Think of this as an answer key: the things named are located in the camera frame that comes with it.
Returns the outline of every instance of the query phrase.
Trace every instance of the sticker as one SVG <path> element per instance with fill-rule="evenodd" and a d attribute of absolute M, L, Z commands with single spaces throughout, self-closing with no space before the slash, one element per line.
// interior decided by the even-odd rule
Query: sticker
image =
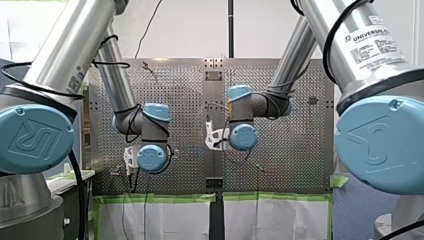
<path fill-rule="evenodd" d="M 341 51 L 351 67 L 369 75 L 385 64 L 406 62 L 398 44 L 385 26 L 371 25 L 344 36 Z"/>
<path fill-rule="evenodd" d="M 369 18 L 372 24 L 384 24 L 383 18 L 381 18 L 380 16 L 369 16 Z"/>
<path fill-rule="evenodd" d="M 88 71 L 88 68 L 82 68 L 80 66 L 77 66 L 76 71 L 74 75 L 71 77 L 71 80 L 68 83 L 68 87 L 66 88 L 66 90 L 69 93 L 72 93 L 72 94 L 78 93 L 84 81 L 84 77 L 87 71 Z"/>

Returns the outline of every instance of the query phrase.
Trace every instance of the metal frame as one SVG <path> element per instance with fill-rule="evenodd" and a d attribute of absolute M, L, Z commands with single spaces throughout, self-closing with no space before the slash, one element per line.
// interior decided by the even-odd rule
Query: metal frame
<path fill-rule="evenodd" d="M 226 72 L 228 69 L 231 69 L 232 67 L 242 67 L 242 66 L 267 66 L 269 69 L 269 71 L 272 72 L 272 69 L 275 68 L 278 65 L 278 59 L 136 59 L 136 60 L 127 60 L 128 63 L 131 64 L 132 68 L 144 68 L 146 71 L 146 74 L 150 74 L 149 73 L 149 69 L 153 69 L 153 70 L 157 70 L 160 71 L 161 68 L 167 68 L 167 67 L 181 67 L 182 71 L 185 70 L 185 67 L 196 67 L 196 69 L 198 68 L 199 71 L 201 72 L 202 79 L 199 79 L 199 81 L 202 81 L 202 87 L 201 87 L 201 91 L 203 91 L 201 93 L 201 106 L 199 106 L 199 108 L 196 109 L 202 109 L 202 133 L 199 132 L 199 134 L 201 134 L 202 136 L 202 143 L 205 137 L 205 128 L 204 128 L 204 121 L 206 120 L 206 107 L 208 101 L 218 101 L 219 104 L 224 104 L 225 103 L 225 88 L 228 86 L 228 81 L 230 81 L 230 77 L 228 76 L 228 72 Z M 320 61 L 318 60 L 312 60 L 311 62 L 311 68 L 314 68 L 314 71 L 318 71 L 317 68 L 319 68 L 321 66 Z M 211 71 L 218 71 L 222 73 L 222 81 L 207 81 L 206 80 L 206 73 L 207 72 L 211 72 Z M 112 116 L 112 110 L 110 109 L 109 106 L 99 106 L 99 99 L 100 96 L 98 95 L 99 91 L 101 90 L 100 88 L 102 87 L 102 84 L 100 82 L 100 78 L 98 76 L 96 76 L 97 73 L 95 73 L 95 71 L 91 72 L 90 74 L 90 88 L 89 88 L 89 94 L 90 94 L 90 108 L 91 108 L 91 119 L 92 119 L 92 129 L 91 129 L 91 145 L 92 145 L 92 151 L 91 151 L 91 155 L 92 155 L 92 160 L 93 161 L 97 161 L 97 163 L 103 163 L 103 164 L 93 164 L 93 168 L 95 170 L 99 171 L 99 174 L 97 175 L 97 179 L 100 180 L 102 178 L 109 178 L 109 177 L 117 177 L 120 178 L 121 180 L 119 180 L 118 182 L 111 182 L 109 181 L 108 183 L 108 189 L 111 189 L 111 191 L 108 192 L 97 192 L 94 191 L 94 194 L 122 194 L 125 190 L 122 189 L 122 186 L 125 186 L 125 182 L 127 181 L 127 178 L 124 177 L 124 166 L 123 166 L 123 161 L 121 161 L 121 159 L 116 160 L 115 161 L 115 165 L 121 165 L 120 169 L 115 169 L 117 172 L 117 174 L 119 174 L 120 176 L 110 176 L 111 174 L 113 174 L 113 172 L 109 171 L 110 166 L 111 165 L 107 165 L 107 163 L 104 161 L 104 159 L 102 159 L 102 154 L 100 152 L 100 147 L 101 144 L 99 142 L 99 131 L 100 131 L 100 116 L 99 116 L 99 111 L 105 111 L 108 110 L 110 111 L 110 114 Z M 194 191 L 181 191 L 181 190 L 176 190 L 176 191 L 162 191 L 162 190 L 158 190 L 155 189 L 154 185 L 157 185 L 158 182 L 160 181 L 166 181 L 166 179 L 169 180 L 169 176 L 167 177 L 166 175 L 163 176 L 163 179 L 158 179 L 158 177 L 153 177 L 152 181 L 155 181 L 156 184 L 153 184 L 152 189 L 150 189 L 150 192 L 156 192 L 156 193 L 162 193 L 162 194 L 190 194 L 190 193 L 205 193 L 205 192 L 219 192 L 221 193 L 222 191 L 231 191 L 231 190 L 237 190 L 237 191 L 253 191 L 253 190 L 260 190 L 260 191 L 278 191 L 278 192 L 291 192 L 291 193 L 328 193 L 330 191 L 330 187 L 329 187 L 329 176 L 332 174 L 333 172 L 333 116 L 334 116 L 334 87 L 332 85 L 332 83 L 330 83 L 329 81 L 325 80 L 325 73 L 322 71 L 322 73 L 318 73 L 317 75 L 319 77 L 319 79 L 317 79 L 317 81 L 320 81 L 322 79 L 322 81 L 324 81 L 325 83 L 323 83 L 323 87 L 325 87 L 325 99 L 319 99 L 319 101 L 321 101 L 321 105 L 320 105 L 320 110 L 325 111 L 324 114 L 321 114 L 324 116 L 325 119 L 320 120 L 320 121 L 324 121 L 324 128 L 325 128 L 325 132 L 323 133 L 324 136 L 321 136 L 322 138 L 324 138 L 325 140 L 325 144 L 324 146 L 324 158 L 325 160 L 323 161 L 322 159 L 317 159 L 317 161 L 321 161 L 320 164 L 324 164 L 323 167 L 323 179 L 322 179 L 322 186 L 319 187 L 313 187 L 313 188 L 246 188 L 246 189 L 229 189 L 226 188 L 225 186 L 223 188 L 218 187 L 207 187 L 206 186 L 206 182 L 209 181 L 213 181 L 213 182 L 218 182 L 220 178 L 225 176 L 225 161 L 223 161 L 223 156 L 222 153 L 220 152 L 212 152 L 207 150 L 206 148 L 202 148 L 202 152 L 203 152 L 203 168 L 204 168 L 204 178 L 202 181 L 202 184 L 204 186 L 204 190 L 194 190 Z M 150 80 L 154 80 L 155 76 L 154 74 L 151 75 L 143 75 L 143 77 L 149 78 Z M 140 89 L 134 89 L 136 95 L 140 95 L 139 91 Z M 180 106 L 181 104 L 196 104 L 196 103 L 179 103 Z M 224 114 L 223 114 L 223 109 L 221 109 L 220 107 L 216 107 L 213 106 L 212 109 L 209 109 L 209 114 L 211 119 L 214 121 L 214 127 L 215 128 L 222 128 L 223 127 L 223 122 L 224 122 Z M 171 123 L 171 143 L 172 143 L 172 123 Z M 183 154 L 183 151 L 189 151 L 190 149 L 186 149 L 183 150 L 181 149 L 181 151 L 179 151 L 180 149 L 177 149 L 176 152 L 176 159 L 174 161 L 178 161 L 179 160 L 179 155 Z M 248 178 L 252 178 L 252 175 L 250 176 L 246 176 L 246 181 L 249 180 Z M 147 183 L 147 176 L 145 176 L 144 174 L 140 174 L 140 179 L 139 179 L 139 188 L 137 189 L 137 192 L 145 192 L 146 191 L 146 183 Z"/>

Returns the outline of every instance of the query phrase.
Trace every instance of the black pole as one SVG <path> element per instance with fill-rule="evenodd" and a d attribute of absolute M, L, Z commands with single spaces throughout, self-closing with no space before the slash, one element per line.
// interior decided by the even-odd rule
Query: black pole
<path fill-rule="evenodd" d="M 228 0 L 229 58 L 234 58 L 234 0 Z"/>

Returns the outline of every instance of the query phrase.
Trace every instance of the green tape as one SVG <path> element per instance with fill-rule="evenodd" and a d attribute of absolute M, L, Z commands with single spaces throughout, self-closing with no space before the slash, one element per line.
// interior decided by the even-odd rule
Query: green tape
<path fill-rule="evenodd" d="M 100 205 L 119 204 L 124 202 L 124 195 L 116 196 L 100 196 L 94 198 L 95 202 Z M 193 194 L 193 195 L 156 195 L 153 193 L 146 194 L 128 194 L 125 196 L 125 203 L 209 203 L 215 202 L 215 194 Z"/>
<path fill-rule="evenodd" d="M 327 240 L 333 239 L 333 207 L 334 207 L 334 200 L 333 196 L 329 195 L 328 199 L 328 230 L 327 230 Z"/>
<path fill-rule="evenodd" d="M 276 199 L 287 201 L 327 202 L 331 199 L 330 194 L 290 194 L 272 192 L 243 192 L 224 193 L 224 201 L 247 201 L 260 199 Z"/>
<path fill-rule="evenodd" d="M 100 202 L 93 199 L 94 240 L 99 240 Z"/>
<path fill-rule="evenodd" d="M 349 181 L 348 177 L 341 175 L 332 175 L 330 176 L 330 187 L 332 188 L 342 188 L 347 181 Z"/>

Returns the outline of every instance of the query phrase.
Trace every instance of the white paper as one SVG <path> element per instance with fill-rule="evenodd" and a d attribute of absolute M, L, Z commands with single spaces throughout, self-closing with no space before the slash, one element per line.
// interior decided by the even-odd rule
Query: white paper
<path fill-rule="evenodd" d="M 231 240 L 326 240 L 328 202 L 260 199 L 226 201 L 225 236 Z"/>
<path fill-rule="evenodd" d="M 147 204 L 148 240 L 209 240 L 210 203 Z M 107 204 L 100 207 L 99 240 L 144 240 L 144 203 Z"/>

